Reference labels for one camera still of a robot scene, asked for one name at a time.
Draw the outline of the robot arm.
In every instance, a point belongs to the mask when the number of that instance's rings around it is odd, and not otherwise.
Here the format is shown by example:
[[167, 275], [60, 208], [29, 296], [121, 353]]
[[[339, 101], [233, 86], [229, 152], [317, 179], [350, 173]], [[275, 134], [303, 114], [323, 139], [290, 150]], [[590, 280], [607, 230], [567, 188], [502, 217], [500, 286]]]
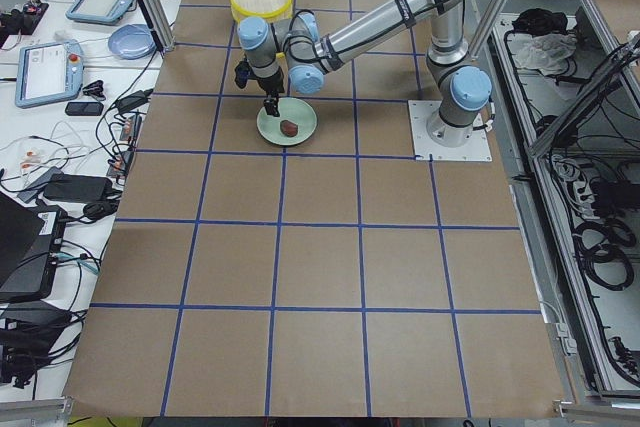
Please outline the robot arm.
[[256, 81], [265, 93], [267, 114], [277, 117], [286, 84], [301, 94], [317, 93], [326, 74], [428, 19], [431, 44], [427, 64], [442, 100], [426, 123], [427, 133], [445, 147], [462, 146], [492, 91], [488, 75], [468, 61], [463, 2], [389, 0], [327, 35], [319, 33], [309, 10], [274, 23], [247, 17], [237, 28], [244, 57], [235, 68], [235, 83], [245, 88], [248, 81]]

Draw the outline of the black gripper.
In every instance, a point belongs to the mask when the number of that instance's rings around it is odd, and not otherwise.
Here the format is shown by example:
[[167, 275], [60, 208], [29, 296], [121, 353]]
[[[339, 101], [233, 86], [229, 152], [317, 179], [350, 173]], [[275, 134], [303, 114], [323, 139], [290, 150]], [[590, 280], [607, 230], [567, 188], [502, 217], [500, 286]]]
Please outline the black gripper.
[[259, 87], [265, 92], [266, 98], [263, 107], [267, 115], [279, 117], [280, 94], [284, 92], [284, 73], [279, 64], [276, 64], [276, 71], [267, 77], [258, 77], [246, 59], [241, 60], [234, 69], [236, 86], [245, 89], [249, 80], [255, 80]]

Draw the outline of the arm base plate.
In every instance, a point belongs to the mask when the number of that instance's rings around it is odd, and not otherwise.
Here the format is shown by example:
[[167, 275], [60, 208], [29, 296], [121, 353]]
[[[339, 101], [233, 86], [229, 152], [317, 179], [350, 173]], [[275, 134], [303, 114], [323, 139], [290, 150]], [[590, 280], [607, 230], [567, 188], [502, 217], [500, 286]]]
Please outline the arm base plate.
[[480, 113], [472, 125], [457, 128], [442, 121], [440, 101], [410, 100], [409, 119], [414, 158], [419, 161], [491, 162]]

